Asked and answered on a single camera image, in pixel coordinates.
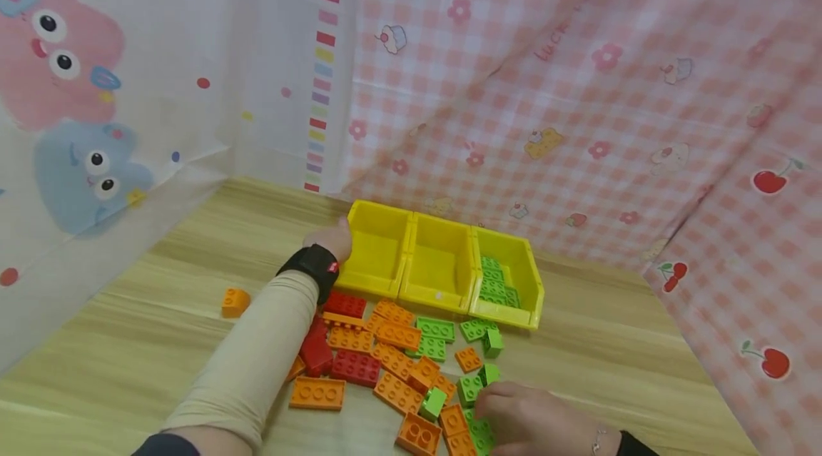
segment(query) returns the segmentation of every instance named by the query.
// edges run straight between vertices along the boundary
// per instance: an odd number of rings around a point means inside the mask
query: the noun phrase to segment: bracelet
[[[591,444],[591,456],[597,456],[597,452],[599,451],[602,435],[606,435],[607,431],[602,429],[601,427],[597,428],[597,438],[594,439],[594,444]]]

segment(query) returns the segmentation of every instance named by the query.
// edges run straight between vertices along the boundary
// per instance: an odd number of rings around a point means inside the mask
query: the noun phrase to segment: wooden tabletop
[[[224,290],[258,292],[306,233],[347,207],[228,181],[0,379],[0,452],[130,454],[231,329],[220,317]],[[503,331],[503,379],[550,389],[662,455],[756,454],[639,276],[555,255],[537,266],[542,322],[534,333]],[[443,370],[452,377],[461,375],[453,352],[464,346],[449,347]],[[262,454],[404,454],[394,447],[400,415],[371,390],[348,385],[339,413],[290,410],[291,386],[283,390]]]

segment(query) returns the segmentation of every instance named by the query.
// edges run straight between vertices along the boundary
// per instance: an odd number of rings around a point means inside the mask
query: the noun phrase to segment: yellow plastic bin
[[[405,269],[413,214],[369,201],[348,212],[353,251],[342,265],[337,287],[396,298]]]
[[[470,226],[415,213],[400,298],[467,313],[479,259]]]
[[[516,288],[519,293],[519,308],[488,303],[480,299],[482,269],[477,269],[477,281],[472,292],[469,312],[480,319],[488,319],[505,325],[518,326],[527,330],[539,327],[542,314],[542,300],[545,290],[537,272],[534,253],[528,239],[505,235],[484,228],[471,227],[477,242],[477,261],[481,256],[490,256],[502,266],[505,284]]]

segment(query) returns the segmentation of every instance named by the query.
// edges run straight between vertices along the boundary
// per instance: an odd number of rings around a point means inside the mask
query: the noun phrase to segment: pink gingham fabric
[[[344,195],[644,272],[762,454],[820,454],[820,26],[822,0],[358,0]]]

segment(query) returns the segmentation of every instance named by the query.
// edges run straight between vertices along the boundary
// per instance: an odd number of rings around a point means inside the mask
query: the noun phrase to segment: orange lego brick
[[[288,371],[288,375],[285,376],[286,381],[291,381],[298,375],[303,374],[306,370],[306,364],[303,362],[303,359],[297,355],[296,359],[294,359],[294,363],[291,364],[291,370]]]
[[[288,407],[339,412],[343,408],[344,397],[345,381],[300,376],[294,380],[294,391]]]
[[[377,328],[380,327],[386,320],[387,319],[385,319],[385,317],[373,313],[365,323],[365,328],[367,331],[371,331],[374,335],[377,335]]]
[[[355,331],[349,328],[331,328],[331,335],[328,337],[328,345],[333,349],[348,349],[356,353],[371,354],[371,346],[374,343],[374,333],[368,331]]]
[[[400,413],[415,413],[420,411],[422,393],[413,390],[400,379],[385,372],[374,387],[374,395],[393,407]]]
[[[457,363],[460,364],[460,369],[462,369],[465,374],[482,366],[480,355],[477,354],[474,348],[465,348],[462,351],[457,351],[454,356],[457,359]]]
[[[445,392],[445,404],[451,402],[451,400],[454,398],[454,394],[457,392],[457,385],[455,385],[443,374],[439,374],[437,376],[437,379],[434,380],[434,386],[438,387],[438,389]]]
[[[402,349],[416,351],[420,348],[422,331],[410,326],[395,324],[394,322],[383,322],[375,333],[377,340],[389,345],[395,345]]]
[[[417,364],[413,365],[407,382],[413,390],[422,393],[422,395],[426,395],[428,390],[431,390],[434,386],[434,381],[439,374],[440,366],[434,363],[431,358],[424,355]]]
[[[448,449],[448,456],[477,456],[477,448],[474,440],[471,440],[471,433],[464,431],[445,438],[445,449]]]
[[[242,288],[229,288],[223,296],[224,319],[238,319],[252,304],[252,297]]]
[[[467,422],[459,404],[452,404],[440,411],[440,427],[445,438],[467,431]]]
[[[441,434],[442,430],[428,420],[416,414],[407,413],[395,443],[411,452],[412,455],[435,456]]]
[[[385,317],[385,319],[394,322],[395,324],[401,324],[406,326],[411,326],[413,324],[413,314],[402,308],[402,306],[394,303],[393,300],[383,299],[377,306],[374,307],[374,313],[377,315],[381,315]]]
[[[357,317],[348,317],[346,315],[337,315],[335,313],[323,312],[323,322],[326,326],[340,326],[342,328],[349,328],[350,330],[362,330],[365,323],[362,319]]]
[[[413,368],[413,360],[402,354],[400,349],[386,343],[377,343],[372,349],[371,355],[380,361],[382,368],[399,377],[402,381],[409,379],[409,373]]]

